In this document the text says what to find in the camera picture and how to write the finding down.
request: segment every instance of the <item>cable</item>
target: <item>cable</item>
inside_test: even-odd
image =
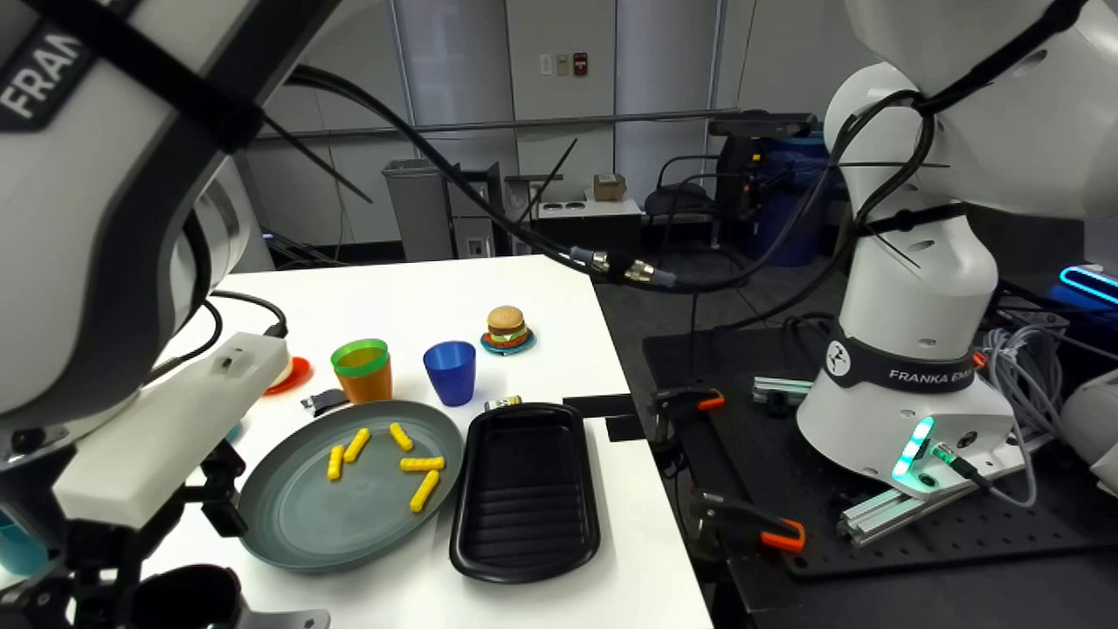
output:
[[[312,164],[318,164],[324,173],[331,173],[340,184],[345,184],[352,195],[359,195],[364,202],[374,206],[374,197],[355,189],[355,181],[348,181],[340,168],[331,168],[324,158],[318,158],[303,138],[297,138],[288,125],[279,125],[268,111],[263,111],[263,121],[293,151],[299,151]]]
[[[1053,335],[1053,340],[1057,340],[1057,342],[1067,342],[1067,344],[1077,344],[1077,349],[1082,349],[1082,354],[1089,354],[1089,355],[1099,355],[1099,358],[1118,363],[1118,354],[1109,354],[1109,349],[1099,349],[1099,344],[1080,342],[1080,340],[1071,340],[1071,335]]]
[[[566,158],[574,153],[580,138],[569,138],[566,151],[559,153],[559,161],[553,164],[544,184],[535,189],[535,195],[529,197],[524,213],[517,217],[517,223],[524,223],[532,217],[532,210],[544,197],[544,192],[553,189],[553,181],[559,178]]]
[[[378,111],[378,116],[382,116],[389,125],[396,125],[408,143],[416,143],[420,153],[424,153],[427,161],[433,161],[433,164],[444,170],[446,181],[453,181],[470,202],[480,202],[497,227],[503,227],[505,235],[529,242],[529,244],[538,248],[541,255],[548,255],[548,257],[555,257],[555,260],[561,260],[561,265],[569,265],[569,269],[592,271],[592,274],[611,274],[611,278],[624,278],[624,281],[631,281],[631,286],[660,288],[660,293],[714,293],[714,288],[736,286],[736,281],[744,281],[749,274],[756,274],[758,269],[766,269],[766,265],[772,260],[772,255],[783,248],[783,242],[798,229],[799,217],[804,217],[812,206],[816,206],[816,195],[822,195],[822,189],[824,189],[824,181],[828,181],[828,173],[833,173],[833,168],[834,168],[834,161],[833,161],[828,170],[816,178],[815,192],[798,206],[798,213],[793,213],[793,217],[783,223],[783,229],[772,236],[767,252],[766,252],[756,265],[749,265],[749,269],[739,269],[739,271],[735,271],[735,274],[725,274],[725,278],[687,278],[687,274],[675,274],[675,271],[663,271],[663,269],[658,269],[658,265],[645,265],[645,260],[629,265],[629,269],[611,269],[616,257],[603,255],[603,252],[559,248],[559,244],[548,242],[544,235],[524,229],[524,227],[514,223],[510,217],[497,213],[497,210],[456,173],[456,168],[453,168],[438,147],[429,147],[429,143],[424,138],[424,132],[416,132],[405,118],[397,118],[384,100],[378,100],[378,96],[367,95],[364,87],[355,87],[355,82],[348,82],[348,80],[344,80],[344,78],[335,78],[335,73],[316,69],[316,65],[297,65],[288,82],[331,89],[331,95],[340,95],[340,96],[348,96],[348,100]]]
[[[462,189],[463,197],[470,197],[480,210],[490,213],[490,218],[503,229],[510,229],[514,236],[529,242],[532,248],[544,252],[548,257],[555,257],[559,265],[569,265],[569,269],[580,269],[580,271],[594,271],[586,265],[580,265],[578,257],[561,255],[555,242],[535,235],[535,229],[524,229],[517,227],[510,217],[503,217],[498,210],[494,210],[463,178],[462,170],[433,147],[427,143],[427,135],[408,125],[405,118],[397,118],[384,100],[378,100],[374,95],[367,95],[364,87],[335,78],[335,73],[324,73],[318,65],[297,65],[289,73],[293,87],[318,87],[318,89],[327,89],[327,95],[340,95],[340,96],[348,96],[364,107],[371,107],[374,116],[382,116],[390,130],[397,130],[429,164],[438,164],[444,170],[444,178]]]
[[[841,161],[841,153],[848,151],[848,143],[886,107],[899,107],[899,104],[916,104],[919,100],[919,89],[893,89],[880,100],[875,100],[869,107],[864,107],[858,116],[848,116],[840,130],[840,138],[834,138],[834,153],[833,153],[833,164]],[[875,189],[875,195],[865,195],[864,210],[857,213],[857,227],[844,229],[844,236],[840,242],[840,248],[833,252],[833,257],[798,288],[791,293],[787,299],[772,302],[767,312],[758,312],[758,314],[749,314],[739,322],[725,322],[725,326],[715,326],[715,329],[705,329],[705,335],[722,335],[722,330],[736,330],[736,329],[749,329],[749,326],[758,326],[758,322],[767,322],[791,307],[798,307],[799,299],[807,299],[841,260],[841,252],[848,252],[858,236],[858,229],[869,223],[875,210],[893,195],[921,164],[925,158],[933,153],[933,143],[935,143],[935,121],[929,116],[921,116],[921,125],[919,125],[919,138],[908,153],[908,161]]]
[[[182,363],[190,363],[190,358],[194,358],[194,355],[201,355],[201,354],[208,354],[208,349],[218,344],[218,340],[222,335],[222,319],[219,319],[219,312],[218,312],[208,299],[201,299],[201,307],[207,307],[208,319],[214,319],[208,340],[207,340],[201,344],[194,344],[194,349],[190,349],[190,354],[178,354],[178,355],[170,355],[169,363],[155,368],[146,379],[156,379],[156,377],[178,370]]]
[[[1025,326],[1018,330],[993,329],[984,330],[983,349],[990,354],[990,383],[1014,404],[1014,435],[1025,461],[1026,495],[1020,499],[1002,492],[1000,486],[983,477],[983,472],[964,457],[955,457],[950,467],[993,492],[996,499],[1029,510],[1041,492],[1034,451],[1056,441],[1057,430],[1063,368],[1056,354],[1056,335],[1041,326]]]
[[[264,307],[272,312],[275,326],[264,329],[264,335],[275,335],[275,340],[288,340],[288,312],[275,307],[272,299],[263,299],[254,293],[239,293],[239,288],[214,288],[208,296],[219,296],[219,299],[242,299],[242,302],[254,302],[254,307]]]

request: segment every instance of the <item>burger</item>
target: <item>burger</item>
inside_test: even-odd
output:
[[[524,326],[521,307],[494,307],[490,330],[483,335],[490,349],[510,354],[532,342],[532,329]]]

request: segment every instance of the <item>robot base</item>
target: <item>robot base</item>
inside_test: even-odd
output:
[[[942,454],[967,457],[984,477],[1020,467],[1008,444],[1014,404],[984,379],[955,394],[908,394],[876,383],[840,387],[822,372],[798,421],[816,454],[912,499],[971,486]]]

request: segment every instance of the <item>orange cup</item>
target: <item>orange cup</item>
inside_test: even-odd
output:
[[[390,398],[390,355],[382,340],[355,340],[331,354],[335,377],[352,404]]]

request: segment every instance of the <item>clamp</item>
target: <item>clamp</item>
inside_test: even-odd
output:
[[[804,555],[807,550],[807,526],[793,518],[776,518],[756,504],[739,504],[720,492],[700,492],[695,495],[700,514],[700,541],[714,546],[720,555],[735,555],[735,548],[722,548],[725,536],[751,536],[758,548],[779,550],[779,555]]]
[[[685,446],[678,444],[678,421],[715,416],[720,408],[725,408],[725,394],[720,387],[658,392],[658,426],[650,433],[650,446],[663,476],[678,476],[687,461]]]

